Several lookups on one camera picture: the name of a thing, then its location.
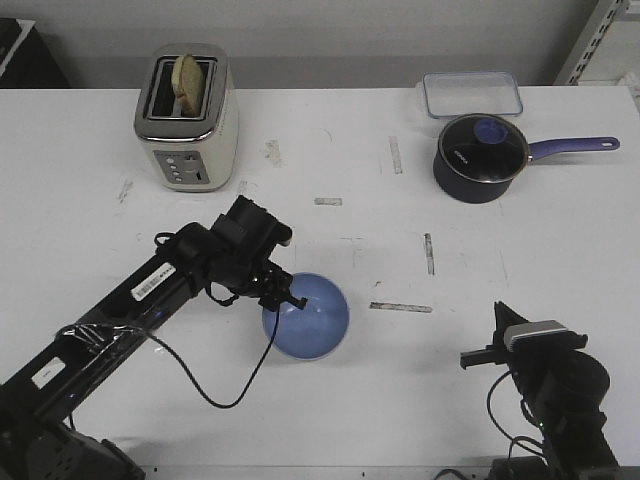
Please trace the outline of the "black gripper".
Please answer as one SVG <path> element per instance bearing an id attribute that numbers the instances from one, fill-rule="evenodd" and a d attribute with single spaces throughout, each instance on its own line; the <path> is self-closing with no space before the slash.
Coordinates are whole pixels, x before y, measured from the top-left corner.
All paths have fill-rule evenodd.
<path id="1" fill-rule="evenodd" d="M 576 332 L 543 332 L 527 334 L 531 323 L 504 302 L 494 303 L 495 331 L 493 344 L 481 350 L 460 354 L 460 367 L 484 364 L 508 364 L 516 370 L 542 370 L 561 354 L 584 348 L 587 334 Z"/>
<path id="2" fill-rule="evenodd" d="M 308 299 L 291 292 L 294 277 L 270 260 L 275 226 L 283 224 L 265 208 L 240 195 L 209 230 L 213 252 L 203 267 L 202 287 L 225 287 L 234 295 L 259 295 L 258 303 L 278 311 L 283 303 L 303 310 Z"/>

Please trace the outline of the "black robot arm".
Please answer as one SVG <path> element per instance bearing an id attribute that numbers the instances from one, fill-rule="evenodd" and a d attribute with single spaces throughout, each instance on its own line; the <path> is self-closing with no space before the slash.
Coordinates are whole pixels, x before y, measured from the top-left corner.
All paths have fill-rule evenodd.
<path id="1" fill-rule="evenodd" d="M 492 462 L 490 479 L 619 479 L 604 434 L 601 402 L 610 387 L 604 366 L 584 353 L 588 336 L 556 320 L 531 322 L 494 304 L 492 343 L 464 352 L 460 365 L 505 364 L 522 397 L 521 410 L 542 435 L 541 454 Z"/>
<path id="2" fill-rule="evenodd" d="M 1 386 L 1 476 L 4 479 L 142 479 L 144 471 L 109 440 L 98 441 L 65 419 L 187 301 L 212 285 L 276 312 L 303 308 L 291 274 L 270 255 L 292 230 L 238 196 L 206 228 L 192 222 L 155 238 L 139 269 Z"/>

